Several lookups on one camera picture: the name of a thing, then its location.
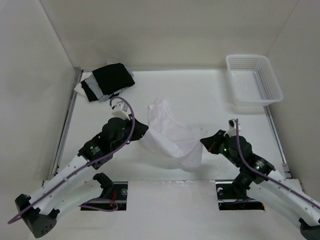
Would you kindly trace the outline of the white tank top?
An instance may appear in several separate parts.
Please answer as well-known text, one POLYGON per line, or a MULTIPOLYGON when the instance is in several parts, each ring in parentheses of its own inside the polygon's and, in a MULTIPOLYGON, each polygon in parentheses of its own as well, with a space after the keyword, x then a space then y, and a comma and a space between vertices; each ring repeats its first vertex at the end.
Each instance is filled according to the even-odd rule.
POLYGON ((166 99, 156 99, 148 106, 147 121, 149 129, 139 142, 152 154, 153 166, 185 171, 201 167, 201 131, 178 121, 166 99))

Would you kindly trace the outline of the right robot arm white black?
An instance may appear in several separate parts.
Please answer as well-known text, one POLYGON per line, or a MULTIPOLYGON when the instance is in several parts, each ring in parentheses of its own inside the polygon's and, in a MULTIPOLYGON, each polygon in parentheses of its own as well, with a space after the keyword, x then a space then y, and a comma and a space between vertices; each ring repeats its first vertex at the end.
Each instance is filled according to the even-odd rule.
POLYGON ((239 170, 232 183, 217 187, 218 199, 256 200, 289 220, 306 240, 320 238, 319 202, 290 184, 270 162, 253 153, 252 145, 244 137, 229 136, 219 130, 200 142, 209 153, 224 156, 239 170))

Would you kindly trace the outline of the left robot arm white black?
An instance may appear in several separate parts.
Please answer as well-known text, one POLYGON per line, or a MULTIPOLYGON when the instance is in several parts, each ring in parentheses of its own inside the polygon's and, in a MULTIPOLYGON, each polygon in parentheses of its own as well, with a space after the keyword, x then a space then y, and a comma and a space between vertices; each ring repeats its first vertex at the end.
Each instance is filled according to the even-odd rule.
POLYGON ((99 171, 113 155, 132 141, 144 137, 149 127, 135 118, 113 117, 100 133, 87 141, 71 162, 44 186, 15 199, 18 216, 38 239, 74 208, 89 207, 91 201, 108 199, 114 182, 99 171))

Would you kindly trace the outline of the folded black tank top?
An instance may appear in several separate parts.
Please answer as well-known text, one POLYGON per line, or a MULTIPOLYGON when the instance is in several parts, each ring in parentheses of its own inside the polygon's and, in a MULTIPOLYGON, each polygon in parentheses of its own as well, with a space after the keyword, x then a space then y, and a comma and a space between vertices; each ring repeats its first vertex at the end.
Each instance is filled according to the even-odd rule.
POLYGON ((104 95, 112 95, 135 84, 133 77, 122 63, 100 67, 93 70, 92 74, 104 95))

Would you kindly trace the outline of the stack of folded tank tops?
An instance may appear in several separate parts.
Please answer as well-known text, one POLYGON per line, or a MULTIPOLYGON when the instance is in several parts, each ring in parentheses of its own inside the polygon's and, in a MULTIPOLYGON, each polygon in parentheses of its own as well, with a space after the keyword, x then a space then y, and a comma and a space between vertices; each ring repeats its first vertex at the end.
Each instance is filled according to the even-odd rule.
MULTIPOLYGON (((127 71, 130 73, 134 80, 134 74, 132 70, 128 67, 125 67, 127 71)), ((116 91, 115 93, 111 95, 104 95, 102 90, 100 89, 93 72, 84 78, 84 80, 80 81, 80 83, 77 84, 77 86, 74 88, 74 90, 81 96, 85 97, 90 103, 91 102, 106 102, 107 100, 118 96, 121 92, 126 90, 127 88, 120 89, 116 91)))

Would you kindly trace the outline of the white plastic mesh basket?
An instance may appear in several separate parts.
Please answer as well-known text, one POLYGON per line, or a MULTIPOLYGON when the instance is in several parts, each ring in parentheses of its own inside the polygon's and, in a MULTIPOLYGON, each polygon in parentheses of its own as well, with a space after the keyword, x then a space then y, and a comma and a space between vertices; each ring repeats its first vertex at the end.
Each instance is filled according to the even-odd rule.
POLYGON ((283 101, 282 89, 266 56, 231 54, 225 60, 236 106, 265 107, 283 101))

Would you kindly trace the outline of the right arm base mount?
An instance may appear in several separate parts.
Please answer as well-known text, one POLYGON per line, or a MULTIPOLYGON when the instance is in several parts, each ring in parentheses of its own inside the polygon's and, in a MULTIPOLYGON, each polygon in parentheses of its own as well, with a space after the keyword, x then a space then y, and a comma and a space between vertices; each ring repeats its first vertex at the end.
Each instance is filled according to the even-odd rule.
POLYGON ((234 180, 215 182, 218 209, 220 211, 264 211, 263 203, 247 196, 249 181, 240 174, 234 180))

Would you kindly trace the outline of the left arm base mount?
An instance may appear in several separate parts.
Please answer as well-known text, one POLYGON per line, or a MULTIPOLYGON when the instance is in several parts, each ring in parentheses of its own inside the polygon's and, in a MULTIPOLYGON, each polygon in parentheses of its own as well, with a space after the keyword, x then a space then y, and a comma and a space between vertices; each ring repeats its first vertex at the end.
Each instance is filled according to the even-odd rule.
POLYGON ((97 173, 93 180, 99 183, 102 190, 99 197, 93 198, 80 206, 81 211, 126 211, 129 183, 112 181, 104 173, 97 173))

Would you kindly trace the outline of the right aluminium table rail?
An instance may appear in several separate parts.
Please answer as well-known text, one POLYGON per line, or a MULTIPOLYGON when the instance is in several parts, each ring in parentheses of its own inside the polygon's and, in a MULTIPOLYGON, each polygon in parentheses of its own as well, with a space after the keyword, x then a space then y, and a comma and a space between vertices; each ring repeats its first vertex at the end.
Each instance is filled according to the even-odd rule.
POLYGON ((292 177, 292 174, 291 174, 291 170, 290 170, 290 168, 288 166, 287 159, 286 159, 286 156, 285 156, 285 153, 284 153, 284 150, 283 150, 283 147, 282 147, 282 144, 281 144, 281 141, 280 141, 277 129, 276 129, 276 125, 275 125, 275 122, 273 120, 273 116, 271 114, 271 110, 270 110, 269 106, 264 106, 263 109, 264 109, 265 115, 267 117, 268 124, 269 124, 269 126, 270 126, 270 128, 272 130, 273 138, 276 141, 276 144, 278 146, 278 149, 279 149, 279 152, 280 152, 280 155, 281 155, 282 168, 283 168, 283 171, 284 171, 284 175, 285 175, 285 177, 287 179, 292 179, 293 177, 292 177))

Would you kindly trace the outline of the aluminium table rail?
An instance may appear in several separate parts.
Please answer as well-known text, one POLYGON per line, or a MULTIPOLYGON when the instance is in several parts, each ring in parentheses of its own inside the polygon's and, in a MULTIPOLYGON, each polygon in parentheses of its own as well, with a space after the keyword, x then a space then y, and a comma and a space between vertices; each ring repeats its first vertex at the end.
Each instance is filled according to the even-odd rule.
POLYGON ((53 178, 58 173, 58 170, 60 168, 62 154, 64 151, 64 147, 65 147, 65 143, 66 143, 69 127, 70 127, 70 122, 71 122, 71 118, 73 115, 73 110, 74 110, 75 102, 77 98, 77 92, 74 90, 74 88, 80 83, 81 77, 83 75, 83 69, 81 69, 80 67, 74 67, 73 69, 75 72, 75 77, 73 80, 73 85, 72 85, 72 89, 71 89, 71 93, 70 93, 70 97, 69 97, 69 101, 68 101, 68 105, 65 113, 65 118, 62 125, 61 134, 59 137, 58 145, 56 148, 56 152, 54 154, 54 158, 51 162, 50 171, 48 172, 48 179, 53 178))
POLYGON ((279 152, 280 152, 280 155, 281 155, 282 168, 283 168, 283 171, 284 171, 284 175, 285 175, 285 177, 287 179, 292 179, 293 177, 292 177, 292 174, 291 174, 291 170, 290 170, 290 168, 288 166, 287 159, 286 159, 286 156, 285 156, 285 153, 284 153, 284 150, 283 150, 283 147, 282 147, 282 144, 281 144, 281 141, 280 141, 277 129, 276 129, 276 125, 275 125, 275 122, 273 120, 273 116, 271 114, 271 110, 270 110, 269 106, 264 106, 263 109, 264 109, 265 115, 267 117, 268 124, 269 124, 269 126, 270 126, 270 128, 272 130, 273 138, 276 141, 276 144, 278 146, 278 149, 279 149, 279 152))

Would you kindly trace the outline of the left aluminium table rail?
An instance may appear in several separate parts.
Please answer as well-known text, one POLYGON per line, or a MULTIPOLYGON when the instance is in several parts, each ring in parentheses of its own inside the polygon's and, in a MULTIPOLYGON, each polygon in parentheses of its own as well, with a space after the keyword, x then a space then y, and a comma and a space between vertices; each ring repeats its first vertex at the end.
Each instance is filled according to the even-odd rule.
POLYGON ((48 172, 48 179, 53 178, 58 173, 58 170, 60 168, 62 154, 64 151, 64 147, 65 147, 65 143, 66 143, 69 127, 70 127, 70 122, 71 122, 71 118, 73 115, 73 110, 74 110, 75 102, 77 98, 77 92, 74 90, 74 88, 80 83, 81 77, 83 75, 83 69, 81 69, 80 67, 74 67, 73 69, 75 72, 75 77, 73 80, 73 85, 72 85, 72 89, 71 89, 71 93, 70 93, 70 97, 69 97, 69 101, 68 101, 68 105, 65 113, 65 118, 62 125, 61 134, 59 137, 58 145, 56 148, 56 152, 54 154, 54 158, 51 162, 50 171, 48 172))

